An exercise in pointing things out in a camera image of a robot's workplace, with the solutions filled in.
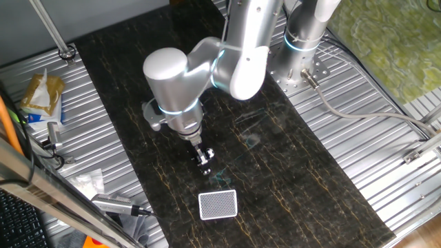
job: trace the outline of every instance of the paper package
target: paper package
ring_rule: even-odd
[[[21,99],[20,108],[29,114],[51,116],[61,93],[64,89],[64,82],[59,76],[34,74],[24,97]]]

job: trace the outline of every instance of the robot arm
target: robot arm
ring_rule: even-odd
[[[302,69],[309,69],[327,21],[339,2],[305,0],[294,8],[285,34],[286,49],[281,51],[279,65],[276,64],[280,74],[292,74],[295,68],[300,77]],[[250,99],[259,91],[265,79],[271,35],[282,4],[283,0],[231,0],[225,26],[227,32],[222,40],[205,38],[188,55],[176,48],[163,48],[145,59],[144,75],[162,111],[161,115],[156,115],[152,106],[145,103],[145,119],[155,131],[167,123],[182,139],[190,141],[204,174],[210,172],[208,161],[214,153],[202,146],[203,111],[198,98],[210,87],[223,90],[238,100]],[[310,35],[315,43],[309,38],[303,40]],[[293,52],[295,45],[308,56],[312,54],[310,63],[297,63],[304,54]]]

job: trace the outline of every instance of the metal pipe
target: metal pipe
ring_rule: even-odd
[[[65,58],[71,57],[72,54],[70,53],[68,46],[64,42],[63,38],[61,38],[60,33],[58,32],[51,18],[49,17],[49,14],[46,12],[46,9],[43,7],[43,4],[41,4],[40,0],[29,0],[29,2],[32,4],[32,7],[34,7],[35,12],[37,12],[44,26],[48,30],[50,36],[54,39],[62,55]]]
[[[30,161],[3,139],[0,139],[0,154],[0,177],[11,178],[14,174],[13,178],[29,178]],[[1,187],[109,247],[119,247],[119,244],[127,248],[143,247],[52,168],[46,167],[44,172],[36,166],[31,183],[26,188]]]

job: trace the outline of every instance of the black cable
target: black cable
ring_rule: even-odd
[[[44,158],[44,159],[53,159],[53,158],[59,159],[60,160],[60,165],[57,168],[55,168],[55,170],[59,170],[59,169],[61,169],[64,166],[64,163],[65,163],[64,157],[62,157],[62,156],[58,155],[57,153],[55,153],[54,149],[52,149],[52,156],[42,156],[42,155],[39,155],[39,156],[40,156],[40,158]]]
[[[18,185],[21,185],[22,187],[29,186],[28,182],[26,182],[25,180],[20,180],[20,179],[5,179],[5,180],[0,181],[0,186],[7,185],[7,184],[18,184]]]
[[[440,8],[439,10],[436,10],[436,9],[432,8],[429,5],[429,1],[431,1],[431,0],[426,0],[426,6],[427,6],[428,9],[430,9],[433,12],[437,12],[437,13],[441,12],[441,0],[438,0],[438,7]]]
[[[59,170],[59,169],[63,168],[63,166],[64,166],[64,162],[65,162],[64,157],[62,157],[58,154],[55,154],[55,156],[60,160],[60,165],[57,168],[55,168],[55,170]]]
[[[151,211],[148,211],[148,210],[145,210],[145,209],[140,209],[140,210],[138,210],[138,212],[139,212],[140,215],[153,216],[153,217],[156,217],[159,220],[167,222],[163,218],[157,216],[156,214],[153,214]]]
[[[32,145],[30,143],[29,134],[26,131],[24,123],[26,122],[24,117],[19,113],[17,110],[17,107],[15,107],[14,101],[4,92],[3,88],[0,87],[0,96],[3,99],[6,99],[10,103],[10,107],[12,108],[12,111],[17,115],[21,129],[23,130],[25,139],[26,139],[26,145],[28,146],[28,155],[26,156],[30,160],[31,168],[30,168],[30,175],[27,184],[30,185],[32,178],[34,177],[34,171],[35,171],[35,164],[34,164],[34,152],[32,151]],[[3,181],[0,181],[0,185],[10,184],[10,183],[17,183],[15,179],[5,179]]]
[[[283,4],[282,4],[282,11],[285,13],[285,18],[287,19],[287,22],[288,22],[288,11],[287,11],[287,6],[285,5],[285,2],[283,2]]]

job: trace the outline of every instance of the metal clamp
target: metal clamp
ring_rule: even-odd
[[[426,154],[427,152],[438,149],[439,146],[441,146],[441,134],[437,134],[419,147],[415,148],[412,152],[409,152],[403,157],[403,160],[406,162],[406,164],[409,164],[415,159],[422,157],[422,155]]]

